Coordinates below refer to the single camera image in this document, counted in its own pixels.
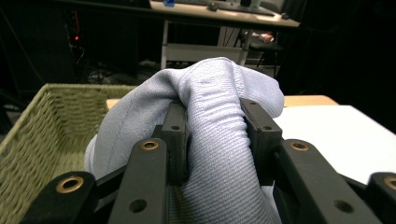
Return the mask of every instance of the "brass ring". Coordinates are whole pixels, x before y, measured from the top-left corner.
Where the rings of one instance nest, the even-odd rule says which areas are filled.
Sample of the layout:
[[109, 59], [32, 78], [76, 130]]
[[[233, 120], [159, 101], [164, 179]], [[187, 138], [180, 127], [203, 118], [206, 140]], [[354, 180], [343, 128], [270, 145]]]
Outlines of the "brass ring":
[[387, 176], [384, 180], [385, 184], [388, 185], [391, 189], [396, 190], [396, 177], [394, 176]]
[[158, 147], [158, 142], [148, 140], [148, 141], [142, 143], [142, 144], [140, 145], [140, 147], [141, 147], [142, 149], [145, 149], [145, 150], [153, 150], [153, 149], [155, 149], [155, 148]]
[[300, 142], [292, 142], [292, 143], [290, 143], [290, 146], [293, 149], [296, 149], [299, 151], [307, 151], [309, 149], [309, 147], [306, 144], [300, 143]]
[[81, 176], [73, 175], [59, 182], [56, 186], [56, 191], [59, 193], [70, 193], [79, 189], [83, 183], [84, 179]]

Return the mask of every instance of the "chair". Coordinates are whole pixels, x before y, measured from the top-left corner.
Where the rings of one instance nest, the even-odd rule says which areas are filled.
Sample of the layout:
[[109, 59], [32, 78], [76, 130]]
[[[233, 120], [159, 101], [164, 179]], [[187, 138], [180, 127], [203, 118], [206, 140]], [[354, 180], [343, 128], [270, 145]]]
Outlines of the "chair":
[[[269, 9], [275, 13], [280, 14], [280, 10], [279, 8], [270, 2], [261, 2], [260, 3], [261, 7], [264, 7], [266, 9]], [[248, 32], [246, 32], [245, 34], [242, 33], [242, 29], [239, 31], [239, 35], [238, 35], [238, 39], [235, 41], [234, 43], [234, 47], [236, 46], [237, 41], [240, 41], [241, 46], [243, 46], [245, 40], [246, 40], [246, 35]], [[252, 36], [250, 38], [250, 46], [249, 46], [249, 50], [251, 51], [255, 51], [255, 52], [262, 52], [262, 56], [260, 57], [259, 62], [257, 63], [257, 67], [265, 60], [266, 56], [268, 56], [269, 54], [274, 55], [274, 77], [276, 76], [276, 66], [277, 66], [277, 54], [283, 50], [283, 47], [281, 45], [279, 45], [277, 43], [277, 36], [278, 33], [272, 33], [272, 32], [264, 32], [264, 31], [259, 31], [259, 32], [255, 32], [260, 34], [271, 34], [274, 37], [274, 41], [270, 42], [270, 43], [265, 43], [263, 41], [261, 41], [257, 36]]]

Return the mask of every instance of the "folded towel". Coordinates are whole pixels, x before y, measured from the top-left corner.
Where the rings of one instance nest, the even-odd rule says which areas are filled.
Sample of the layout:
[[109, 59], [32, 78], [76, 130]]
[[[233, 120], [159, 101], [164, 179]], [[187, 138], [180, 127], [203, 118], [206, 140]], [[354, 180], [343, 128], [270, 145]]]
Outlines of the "folded towel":
[[284, 104], [278, 83], [226, 58], [164, 69], [121, 98], [106, 114], [85, 156], [100, 178], [125, 165], [132, 146], [162, 124], [172, 100], [187, 107], [189, 180], [170, 188], [170, 223], [277, 223], [271, 190], [256, 175], [239, 98], [274, 118]]

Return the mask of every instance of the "gray cloth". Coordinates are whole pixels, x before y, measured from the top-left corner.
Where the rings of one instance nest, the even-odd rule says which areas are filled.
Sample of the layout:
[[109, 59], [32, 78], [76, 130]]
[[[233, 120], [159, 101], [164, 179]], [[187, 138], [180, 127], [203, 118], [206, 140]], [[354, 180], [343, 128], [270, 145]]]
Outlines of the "gray cloth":
[[239, 98], [281, 114], [277, 82], [225, 58], [164, 69], [129, 92], [106, 114], [87, 147], [85, 169], [100, 178], [125, 165], [132, 146], [162, 124], [180, 99], [188, 110], [190, 179], [170, 188], [170, 223], [279, 222], [270, 190], [256, 175]]

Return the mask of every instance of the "wicker basket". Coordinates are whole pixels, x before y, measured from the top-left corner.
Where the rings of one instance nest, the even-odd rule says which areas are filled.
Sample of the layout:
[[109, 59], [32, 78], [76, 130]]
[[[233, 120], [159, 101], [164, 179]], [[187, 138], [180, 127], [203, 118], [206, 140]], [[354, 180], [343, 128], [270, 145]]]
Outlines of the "wicker basket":
[[0, 145], [0, 223], [18, 223], [52, 178], [83, 169], [106, 99], [134, 87], [45, 85]]

